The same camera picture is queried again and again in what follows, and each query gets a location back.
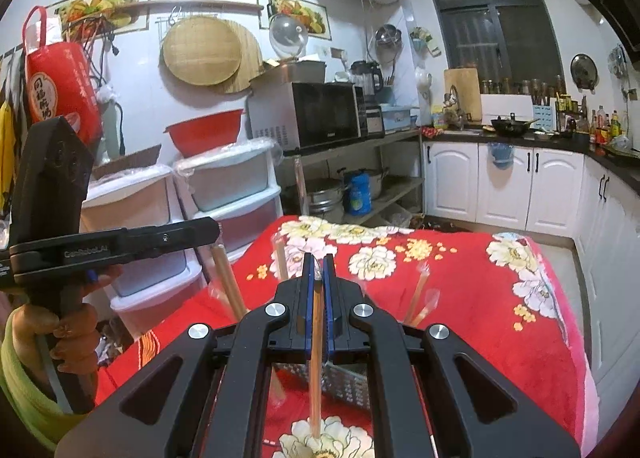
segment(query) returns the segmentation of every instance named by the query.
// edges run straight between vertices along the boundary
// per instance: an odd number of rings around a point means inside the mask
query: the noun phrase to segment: wok
[[[502,136],[522,136],[529,131],[529,127],[533,124],[534,120],[516,120],[516,115],[511,114],[511,118],[495,118],[491,121],[491,125],[494,127],[495,132]]]

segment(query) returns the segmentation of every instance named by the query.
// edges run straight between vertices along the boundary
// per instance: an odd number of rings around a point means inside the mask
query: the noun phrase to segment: red plastic basin
[[[164,132],[171,135],[182,156],[189,158],[234,143],[238,139],[241,115],[242,110],[205,115],[173,124]]]

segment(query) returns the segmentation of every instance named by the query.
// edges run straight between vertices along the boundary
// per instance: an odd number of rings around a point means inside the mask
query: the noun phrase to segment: red floral blanket
[[[582,337],[556,276],[528,238],[511,233],[369,229],[309,216],[285,216],[267,228],[234,264],[248,308],[263,305],[274,295],[278,279],[270,238],[277,231],[286,240],[290,276],[302,273],[304,252],[312,252],[318,260],[331,253],[339,276],[359,282],[377,305],[399,320],[407,312],[420,266],[428,264],[430,277],[416,311],[427,302],[436,308],[418,326],[435,322],[449,326],[574,435],[583,455],[590,451],[594,408],[587,401],[586,409],[586,399],[593,379]],[[228,307],[212,293],[214,289],[186,301],[109,368],[102,369],[98,401],[192,323],[231,324]],[[320,451],[373,456],[368,413],[325,399],[322,416],[327,437],[316,441],[305,420],[305,385],[286,372],[279,376],[287,399],[284,406],[269,408],[265,458],[311,456]]]

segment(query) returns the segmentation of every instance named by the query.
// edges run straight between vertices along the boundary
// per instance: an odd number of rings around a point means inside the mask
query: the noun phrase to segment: faucet
[[[449,93],[444,95],[444,105],[449,111],[456,113],[454,124],[463,131],[466,123],[466,113],[460,110],[460,98],[458,97],[458,89],[455,85],[451,85]]]

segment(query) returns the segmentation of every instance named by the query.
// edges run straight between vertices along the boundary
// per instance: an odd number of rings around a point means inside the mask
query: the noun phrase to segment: metal shelf
[[[349,144],[348,146],[340,146],[339,148],[325,149],[312,154],[300,155],[300,160],[303,164],[316,164],[317,162],[324,162],[332,158],[343,156],[353,151],[360,151],[361,149],[378,148],[379,146],[385,146],[386,144],[392,144],[398,140],[405,140],[408,138],[418,137],[420,135],[420,129],[412,129],[407,131],[397,131],[395,133],[386,134],[383,138],[372,138],[371,140],[364,140],[363,142],[356,142],[355,144]],[[293,161],[297,155],[286,156],[285,160]]]
[[[342,222],[345,224],[360,225],[369,220],[379,212],[389,207],[392,203],[398,201],[412,190],[422,185],[422,178],[411,176],[387,176],[385,178],[385,188],[377,200],[371,204],[371,211],[362,216],[352,216],[345,214]]]

